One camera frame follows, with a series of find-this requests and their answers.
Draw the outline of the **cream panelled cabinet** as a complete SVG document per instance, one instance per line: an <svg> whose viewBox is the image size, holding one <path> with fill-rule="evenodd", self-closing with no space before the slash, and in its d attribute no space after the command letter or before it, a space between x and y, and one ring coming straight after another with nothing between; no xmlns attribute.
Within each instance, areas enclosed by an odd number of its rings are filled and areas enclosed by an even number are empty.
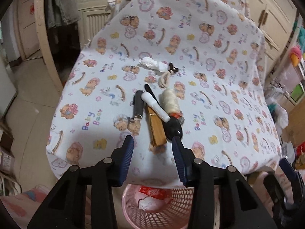
<svg viewBox="0 0 305 229"><path fill-rule="evenodd" d="M103 28L110 12L106 10L108 0L77 0L77 3L79 40L83 48Z"/></svg>

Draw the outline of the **bear print table cloth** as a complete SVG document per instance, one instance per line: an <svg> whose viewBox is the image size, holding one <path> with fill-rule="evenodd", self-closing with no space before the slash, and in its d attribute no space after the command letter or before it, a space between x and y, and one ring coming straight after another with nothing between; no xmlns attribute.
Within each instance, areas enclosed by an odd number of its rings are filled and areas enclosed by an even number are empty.
<svg viewBox="0 0 305 229"><path fill-rule="evenodd" d="M281 148L268 110L265 37L246 0L110 0L112 17L81 51L47 140L51 170L92 166L134 138L131 184L180 187L172 147L154 147L148 116L133 119L133 97L163 83L184 116L184 147L212 166L242 174L275 170ZM141 65L150 57L168 65Z"/></svg>

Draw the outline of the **red wrapper in basket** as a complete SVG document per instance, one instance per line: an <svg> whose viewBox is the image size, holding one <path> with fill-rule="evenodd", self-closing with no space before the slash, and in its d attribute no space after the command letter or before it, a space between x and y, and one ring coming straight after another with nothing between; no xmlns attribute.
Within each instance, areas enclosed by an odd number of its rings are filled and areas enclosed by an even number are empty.
<svg viewBox="0 0 305 229"><path fill-rule="evenodd" d="M146 187L146 186L141 186L139 189L139 192L155 198L157 200L165 200L166 198L171 198L171 191L167 189L159 189L159 188L152 188L152 187Z"/></svg>

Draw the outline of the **curved wooden frame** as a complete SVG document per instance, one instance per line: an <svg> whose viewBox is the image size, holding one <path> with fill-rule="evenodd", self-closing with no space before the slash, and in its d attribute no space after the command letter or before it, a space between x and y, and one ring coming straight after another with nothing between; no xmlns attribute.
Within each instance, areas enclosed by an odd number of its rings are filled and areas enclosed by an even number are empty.
<svg viewBox="0 0 305 229"><path fill-rule="evenodd" d="M47 67L49 76L56 88L57 93L60 95L63 91L63 85L59 78L53 56L51 53L49 41L47 38L47 26L45 20L44 0L34 0L35 23L39 46L42 54L43 61Z"/></svg>

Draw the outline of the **white tissue in basket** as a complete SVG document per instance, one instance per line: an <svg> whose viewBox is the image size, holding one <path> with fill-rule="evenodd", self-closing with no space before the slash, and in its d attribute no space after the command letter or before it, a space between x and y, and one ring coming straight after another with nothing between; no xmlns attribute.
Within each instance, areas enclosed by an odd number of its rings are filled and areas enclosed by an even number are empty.
<svg viewBox="0 0 305 229"><path fill-rule="evenodd" d="M162 210L166 205L164 200L157 200L149 196L138 201L139 209L145 212L156 212Z"/></svg>

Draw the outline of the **wooden rectangular block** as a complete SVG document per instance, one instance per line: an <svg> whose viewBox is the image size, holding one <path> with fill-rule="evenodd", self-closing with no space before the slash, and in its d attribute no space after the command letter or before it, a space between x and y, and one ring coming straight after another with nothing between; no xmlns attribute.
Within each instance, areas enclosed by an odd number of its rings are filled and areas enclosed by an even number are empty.
<svg viewBox="0 0 305 229"><path fill-rule="evenodd" d="M166 143L166 136L163 129L162 120L149 106L146 106L146 115L148 116L153 146L164 145Z"/></svg>

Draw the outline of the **grey hanging jeans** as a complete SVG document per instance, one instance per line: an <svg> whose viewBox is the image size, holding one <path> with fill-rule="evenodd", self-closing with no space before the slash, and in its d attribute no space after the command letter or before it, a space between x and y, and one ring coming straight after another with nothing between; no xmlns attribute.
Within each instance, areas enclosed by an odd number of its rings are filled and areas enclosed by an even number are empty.
<svg viewBox="0 0 305 229"><path fill-rule="evenodd" d="M47 27L68 26L79 21L77 0L46 0Z"/></svg>

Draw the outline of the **white paper roll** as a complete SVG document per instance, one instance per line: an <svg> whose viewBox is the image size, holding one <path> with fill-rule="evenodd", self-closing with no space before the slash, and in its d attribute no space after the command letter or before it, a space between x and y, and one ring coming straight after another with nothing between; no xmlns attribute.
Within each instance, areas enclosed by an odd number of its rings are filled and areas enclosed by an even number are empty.
<svg viewBox="0 0 305 229"><path fill-rule="evenodd" d="M170 116L164 111L164 109L157 103L157 100L149 92L143 92L141 99L153 109L153 111L161 118L165 123L170 121Z"/></svg>

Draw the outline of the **pink plastic trash basket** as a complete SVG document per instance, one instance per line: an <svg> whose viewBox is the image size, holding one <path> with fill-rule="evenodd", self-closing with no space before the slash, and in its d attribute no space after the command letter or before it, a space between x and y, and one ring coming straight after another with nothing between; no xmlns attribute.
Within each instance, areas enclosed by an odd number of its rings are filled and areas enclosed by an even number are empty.
<svg viewBox="0 0 305 229"><path fill-rule="evenodd" d="M193 191L127 185L121 200L124 216L133 228L187 228Z"/></svg>

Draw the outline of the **cream thread spool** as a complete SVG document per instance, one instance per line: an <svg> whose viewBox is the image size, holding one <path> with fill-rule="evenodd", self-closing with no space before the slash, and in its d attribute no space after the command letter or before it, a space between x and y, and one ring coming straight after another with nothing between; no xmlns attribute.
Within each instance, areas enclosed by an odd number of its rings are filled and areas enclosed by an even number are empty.
<svg viewBox="0 0 305 229"><path fill-rule="evenodd" d="M164 111L172 117L178 119L181 125L184 124L184 116L180 109L176 93L173 89L167 88L161 95L161 105Z"/></svg>

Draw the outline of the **crumpled white tissue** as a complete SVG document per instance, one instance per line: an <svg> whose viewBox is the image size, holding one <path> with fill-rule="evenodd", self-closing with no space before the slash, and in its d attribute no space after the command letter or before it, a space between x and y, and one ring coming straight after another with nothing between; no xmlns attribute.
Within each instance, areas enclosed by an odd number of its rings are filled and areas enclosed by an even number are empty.
<svg viewBox="0 0 305 229"><path fill-rule="evenodd" d="M141 60L139 60L139 63L141 65L147 67L148 69L151 69L151 70L156 70L156 71L159 71L159 72L162 72L162 73L168 71L168 65L167 64L165 64L161 61L153 60L150 57L142 58Z"/></svg>

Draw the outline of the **dark grey cylindrical tube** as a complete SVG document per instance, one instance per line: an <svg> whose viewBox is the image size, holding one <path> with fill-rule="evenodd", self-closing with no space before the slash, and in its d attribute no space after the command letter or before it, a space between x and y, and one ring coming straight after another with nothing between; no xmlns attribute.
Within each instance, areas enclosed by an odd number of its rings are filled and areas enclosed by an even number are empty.
<svg viewBox="0 0 305 229"><path fill-rule="evenodd" d="M137 90L133 97L133 119L141 120L143 118L144 101L142 100L143 90Z"/></svg>

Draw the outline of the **black plastic spoon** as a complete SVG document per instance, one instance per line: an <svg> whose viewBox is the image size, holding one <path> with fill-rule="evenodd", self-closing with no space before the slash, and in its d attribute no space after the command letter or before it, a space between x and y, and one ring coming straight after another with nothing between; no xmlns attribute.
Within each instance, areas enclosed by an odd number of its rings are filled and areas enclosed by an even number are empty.
<svg viewBox="0 0 305 229"><path fill-rule="evenodd" d="M162 109L163 114L165 113L164 109L161 107L159 101L157 100L157 98L155 97L152 89L150 88L150 86L148 84L144 85L144 88L146 90L146 92L148 92L156 101L156 104L158 105L159 108ZM166 138L171 141L173 137L178 136L180 139L183 136L183 132L182 132L182 127L180 122L178 121L177 118L170 116L167 114L167 117L169 118L167 122L164 121L164 119L162 118L162 124L163 124L163 129L166 135Z"/></svg>

